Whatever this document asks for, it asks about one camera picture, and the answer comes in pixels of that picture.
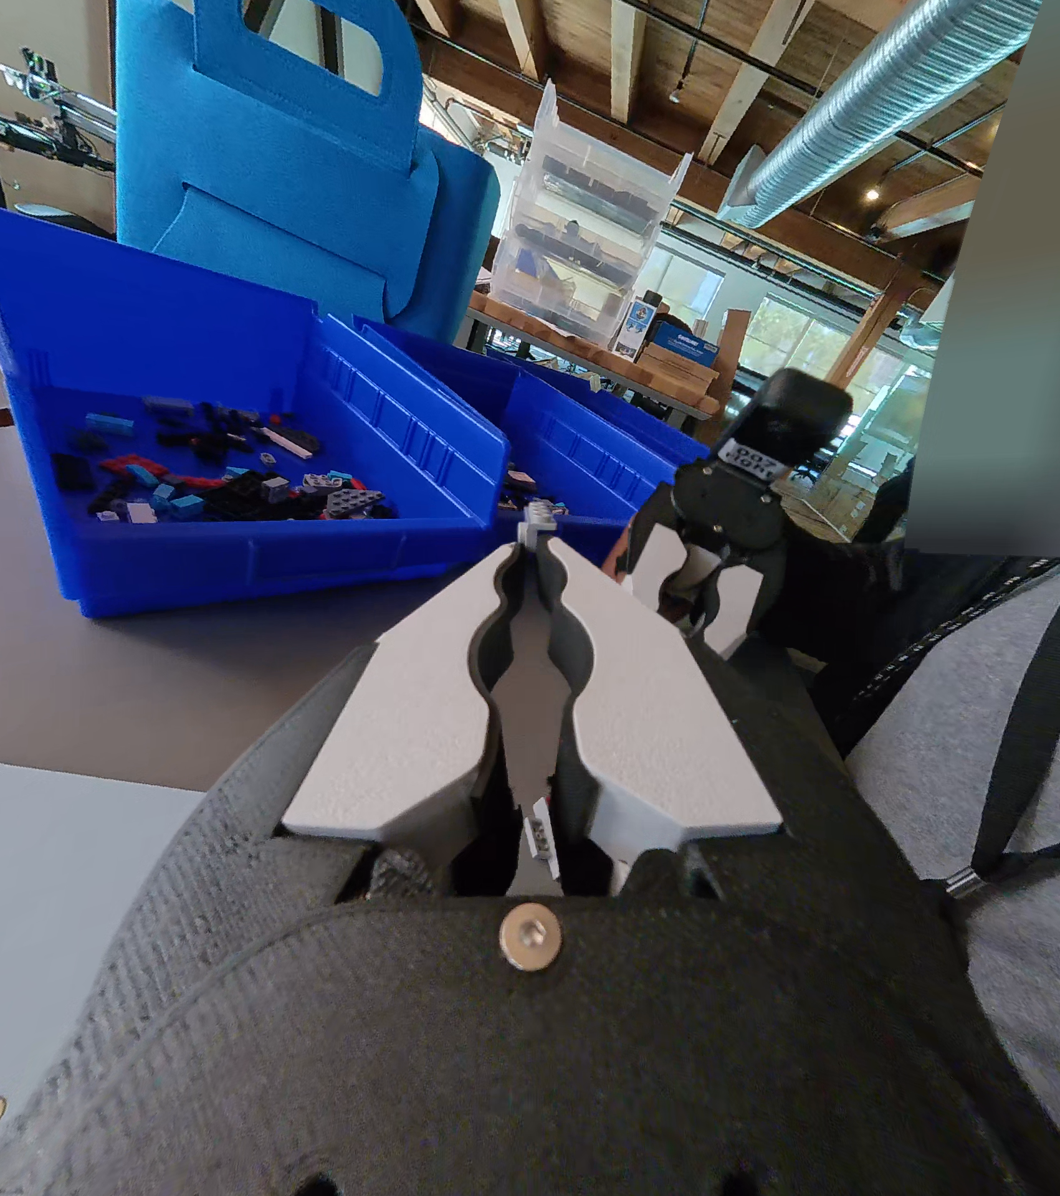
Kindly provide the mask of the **stack of clear plastic bins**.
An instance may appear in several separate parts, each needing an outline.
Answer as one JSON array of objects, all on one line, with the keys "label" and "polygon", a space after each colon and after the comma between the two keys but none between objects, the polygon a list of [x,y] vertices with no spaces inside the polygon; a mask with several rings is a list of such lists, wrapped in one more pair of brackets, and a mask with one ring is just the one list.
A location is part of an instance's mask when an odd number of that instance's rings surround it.
[{"label": "stack of clear plastic bins", "polygon": [[611,349],[691,162],[665,173],[566,124],[546,82],[490,299]]}]

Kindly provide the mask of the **large pile of toy bricks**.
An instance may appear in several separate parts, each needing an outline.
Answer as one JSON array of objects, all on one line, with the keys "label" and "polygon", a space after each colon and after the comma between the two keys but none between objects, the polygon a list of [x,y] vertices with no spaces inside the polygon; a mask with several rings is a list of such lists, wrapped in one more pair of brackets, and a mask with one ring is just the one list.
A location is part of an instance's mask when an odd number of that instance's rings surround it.
[{"label": "large pile of toy bricks", "polygon": [[388,496],[312,469],[323,443],[287,412],[145,396],[144,413],[86,412],[49,451],[58,491],[104,525],[389,520]]}]

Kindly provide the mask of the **wooden post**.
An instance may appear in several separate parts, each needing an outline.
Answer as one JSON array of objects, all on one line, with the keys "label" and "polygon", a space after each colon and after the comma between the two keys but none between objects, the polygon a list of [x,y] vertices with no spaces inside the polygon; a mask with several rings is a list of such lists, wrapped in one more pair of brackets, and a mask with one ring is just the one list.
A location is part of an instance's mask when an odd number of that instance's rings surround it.
[{"label": "wooden post", "polygon": [[897,271],[884,290],[868,305],[863,317],[851,334],[847,344],[826,373],[825,380],[846,390],[852,383],[868,355],[878,345],[907,300],[923,286],[923,271],[909,265],[904,255],[897,259]]}]

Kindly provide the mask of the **small printed card box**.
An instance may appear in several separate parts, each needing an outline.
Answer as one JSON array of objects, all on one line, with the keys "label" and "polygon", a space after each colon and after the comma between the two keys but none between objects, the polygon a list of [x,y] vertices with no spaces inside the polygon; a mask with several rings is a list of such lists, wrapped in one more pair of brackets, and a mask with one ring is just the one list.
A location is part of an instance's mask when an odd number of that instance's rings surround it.
[{"label": "small printed card box", "polygon": [[638,360],[661,302],[661,295],[655,290],[646,290],[630,302],[618,335],[611,341],[611,351],[616,356],[628,361]]}]

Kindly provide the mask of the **person's right forearm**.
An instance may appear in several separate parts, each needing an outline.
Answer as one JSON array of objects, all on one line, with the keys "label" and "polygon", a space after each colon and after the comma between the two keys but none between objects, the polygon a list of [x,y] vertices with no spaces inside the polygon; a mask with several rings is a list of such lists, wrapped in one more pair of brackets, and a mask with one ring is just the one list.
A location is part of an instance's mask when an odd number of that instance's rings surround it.
[{"label": "person's right forearm", "polygon": [[859,534],[832,542],[785,515],[786,562],[777,600],[760,635],[831,661],[902,588],[906,538],[896,535],[911,501],[916,463],[877,492]]}]

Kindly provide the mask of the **wooden table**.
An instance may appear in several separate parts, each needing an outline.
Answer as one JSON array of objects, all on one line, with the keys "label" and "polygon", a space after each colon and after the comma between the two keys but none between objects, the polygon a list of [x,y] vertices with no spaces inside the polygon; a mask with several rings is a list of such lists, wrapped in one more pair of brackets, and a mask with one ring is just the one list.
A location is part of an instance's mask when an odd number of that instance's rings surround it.
[{"label": "wooden table", "polygon": [[619,357],[611,350],[581,336],[563,332],[544,320],[477,290],[470,296],[467,316],[475,324],[484,324],[569,365],[613,381],[625,391],[650,398],[669,410],[667,418],[672,426],[700,426],[701,434],[709,442],[722,430],[725,413],[721,412],[720,400],[709,392],[710,387],[705,395],[686,390],[657,390],[651,386],[652,377],[642,371],[638,362]]}]

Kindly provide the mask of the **grey desk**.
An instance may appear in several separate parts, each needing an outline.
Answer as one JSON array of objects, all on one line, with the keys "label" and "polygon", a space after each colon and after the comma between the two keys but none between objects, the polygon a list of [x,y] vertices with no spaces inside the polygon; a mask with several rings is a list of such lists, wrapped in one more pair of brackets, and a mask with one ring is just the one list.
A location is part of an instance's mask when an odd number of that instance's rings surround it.
[{"label": "grey desk", "polygon": [[517,540],[449,580],[80,618],[71,654],[10,570],[46,545],[29,497],[0,498],[0,755],[209,785],[0,1127],[0,1193],[862,1191],[846,975],[715,874],[792,887],[803,783],[856,795],[736,660],[689,641],[780,831],[647,851],[620,895],[459,894],[282,817],[376,640]]}]

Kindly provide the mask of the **flat brown cardboard box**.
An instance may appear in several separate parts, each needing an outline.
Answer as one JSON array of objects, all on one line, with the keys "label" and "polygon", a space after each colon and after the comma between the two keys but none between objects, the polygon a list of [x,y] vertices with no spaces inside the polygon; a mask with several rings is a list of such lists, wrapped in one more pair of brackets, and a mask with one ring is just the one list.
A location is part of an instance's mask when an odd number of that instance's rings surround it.
[{"label": "flat brown cardboard box", "polygon": [[671,352],[649,352],[638,365],[652,377],[651,386],[657,390],[686,390],[705,395],[710,385],[719,378],[719,371]]}]

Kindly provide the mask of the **blue cardboard box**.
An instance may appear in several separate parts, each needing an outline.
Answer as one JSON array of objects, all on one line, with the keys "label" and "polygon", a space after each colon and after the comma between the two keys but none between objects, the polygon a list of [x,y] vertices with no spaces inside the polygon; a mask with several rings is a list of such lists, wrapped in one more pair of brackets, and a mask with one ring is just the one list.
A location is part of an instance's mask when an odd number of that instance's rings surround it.
[{"label": "blue cardboard box", "polygon": [[702,368],[711,368],[717,361],[716,342],[696,336],[687,326],[675,322],[659,322],[649,344],[654,349],[671,352]]}]

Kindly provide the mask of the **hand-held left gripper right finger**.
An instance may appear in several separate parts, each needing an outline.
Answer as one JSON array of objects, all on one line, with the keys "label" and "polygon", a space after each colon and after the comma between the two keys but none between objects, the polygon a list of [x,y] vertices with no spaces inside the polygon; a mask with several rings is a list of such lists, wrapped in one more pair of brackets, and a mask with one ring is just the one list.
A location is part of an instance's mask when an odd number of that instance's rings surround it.
[{"label": "hand-held left gripper right finger", "polygon": [[615,894],[650,851],[772,834],[782,814],[689,641],[564,540],[543,543],[568,682],[549,824],[566,894]]}]

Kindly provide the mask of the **blue plastic bin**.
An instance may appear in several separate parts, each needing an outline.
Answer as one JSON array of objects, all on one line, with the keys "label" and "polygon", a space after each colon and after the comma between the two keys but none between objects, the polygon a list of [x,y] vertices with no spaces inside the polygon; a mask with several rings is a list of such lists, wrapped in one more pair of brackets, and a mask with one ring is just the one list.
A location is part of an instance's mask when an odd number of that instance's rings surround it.
[{"label": "blue plastic bin", "polygon": [[[428,577],[492,547],[507,437],[416,365],[296,295],[0,209],[0,368],[61,595],[90,619]],[[255,411],[321,443],[277,471],[346,471],[392,518],[105,522],[53,456],[90,413],[176,474],[221,477],[156,442],[145,398]]]},{"label": "blue plastic bin", "polygon": [[467,351],[354,316],[392,360],[478,411],[509,444],[509,464],[551,499],[558,537],[600,563],[631,515],[679,467],[706,454],[691,436],[573,375]]}]

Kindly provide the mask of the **pale instruction booklet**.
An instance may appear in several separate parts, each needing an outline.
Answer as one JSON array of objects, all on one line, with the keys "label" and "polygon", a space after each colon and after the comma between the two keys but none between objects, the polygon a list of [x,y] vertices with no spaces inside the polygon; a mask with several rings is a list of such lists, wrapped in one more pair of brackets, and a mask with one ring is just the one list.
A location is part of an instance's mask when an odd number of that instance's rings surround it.
[{"label": "pale instruction booklet", "polygon": [[0,1127],[59,1054],[199,790],[0,763]]}]

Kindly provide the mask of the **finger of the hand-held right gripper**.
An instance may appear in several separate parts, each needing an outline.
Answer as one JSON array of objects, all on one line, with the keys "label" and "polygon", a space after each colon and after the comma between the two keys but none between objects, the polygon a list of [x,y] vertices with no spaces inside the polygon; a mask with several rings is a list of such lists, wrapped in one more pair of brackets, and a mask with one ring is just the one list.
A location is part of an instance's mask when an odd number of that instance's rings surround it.
[{"label": "finger of the hand-held right gripper", "polygon": [[665,583],[687,563],[687,545],[662,523],[651,527],[636,564],[629,569],[629,591],[647,610],[659,614]]},{"label": "finger of the hand-held right gripper", "polygon": [[750,631],[762,574],[748,564],[726,565],[705,589],[704,643],[727,660]]}]

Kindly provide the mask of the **leaning wooden plank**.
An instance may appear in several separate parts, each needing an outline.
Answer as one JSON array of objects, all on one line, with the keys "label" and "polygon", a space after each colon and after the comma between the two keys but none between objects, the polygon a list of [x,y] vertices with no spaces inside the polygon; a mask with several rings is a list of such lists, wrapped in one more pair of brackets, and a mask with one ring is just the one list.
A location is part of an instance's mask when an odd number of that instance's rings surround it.
[{"label": "leaning wooden plank", "polygon": [[719,341],[716,366],[721,383],[721,412],[726,413],[734,400],[734,386],[748,331],[752,312],[748,309],[730,307],[726,311],[724,329]]}]

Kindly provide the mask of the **silver ventilation duct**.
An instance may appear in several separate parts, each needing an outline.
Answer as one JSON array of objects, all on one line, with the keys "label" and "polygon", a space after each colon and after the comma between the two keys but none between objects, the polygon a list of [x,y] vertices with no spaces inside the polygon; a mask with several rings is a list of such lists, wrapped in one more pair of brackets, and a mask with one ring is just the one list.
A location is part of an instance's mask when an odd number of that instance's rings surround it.
[{"label": "silver ventilation duct", "polygon": [[772,152],[747,152],[717,216],[760,229],[851,172],[1020,50],[1042,5],[909,3]]}]

